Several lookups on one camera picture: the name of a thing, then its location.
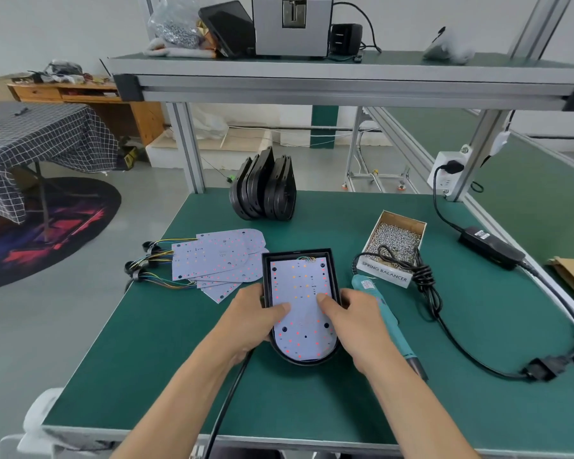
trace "wooden drawer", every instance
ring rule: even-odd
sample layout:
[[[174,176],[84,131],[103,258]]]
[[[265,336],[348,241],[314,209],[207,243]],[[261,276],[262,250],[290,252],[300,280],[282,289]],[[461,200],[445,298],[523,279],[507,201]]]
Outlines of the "wooden drawer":
[[[53,87],[13,87],[22,101],[61,101],[58,89]]]

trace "round rug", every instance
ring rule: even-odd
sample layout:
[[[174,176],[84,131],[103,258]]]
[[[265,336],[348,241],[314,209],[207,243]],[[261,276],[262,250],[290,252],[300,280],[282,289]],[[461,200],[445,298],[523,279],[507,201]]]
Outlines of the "round rug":
[[[27,215],[23,224],[17,225],[0,216],[0,286],[68,258],[96,238],[121,205],[121,194],[102,180],[87,177],[48,180],[66,192],[97,197],[69,196],[46,184],[49,230],[48,241],[45,241],[38,187],[25,192]]]

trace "teal electric screwdriver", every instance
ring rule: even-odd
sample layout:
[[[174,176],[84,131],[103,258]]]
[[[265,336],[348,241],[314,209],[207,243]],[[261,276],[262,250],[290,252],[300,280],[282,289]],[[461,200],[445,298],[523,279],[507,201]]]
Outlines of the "teal electric screwdriver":
[[[389,336],[391,336],[391,340],[397,346],[402,356],[404,356],[406,362],[410,364],[410,367],[412,367],[423,380],[427,380],[427,374],[419,362],[419,358],[414,354],[413,350],[404,338],[404,335],[402,335],[400,326],[398,325],[398,319],[396,319],[394,314],[391,312],[391,309],[383,298],[383,295],[381,295],[381,292],[379,292],[378,288],[374,285],[374,282],[372,282],[369,277],[355,274],[351,281],[351,285],[353,289],[363,291],[364,293],[376,298],[378,306],[381,309],[381,316],[383,316],[383,321],[385,322]]]

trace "silver machine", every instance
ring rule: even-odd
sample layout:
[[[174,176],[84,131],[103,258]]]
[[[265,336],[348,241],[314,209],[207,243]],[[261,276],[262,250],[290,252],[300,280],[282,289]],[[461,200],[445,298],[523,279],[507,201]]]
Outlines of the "silver machine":
[[[334,0],[253,0],[258,55],[325,57]]]

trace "table with checkered tablecloth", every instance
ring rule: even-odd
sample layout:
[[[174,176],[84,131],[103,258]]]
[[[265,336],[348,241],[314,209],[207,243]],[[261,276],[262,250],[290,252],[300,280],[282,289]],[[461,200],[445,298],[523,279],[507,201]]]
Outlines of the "table with checkered tablecloth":
[[[85,105],[0,103],[1,216],[25,220],[24,199],[9,169],[38,161],[81,172],[108,171],[115,168],[117,141]]]

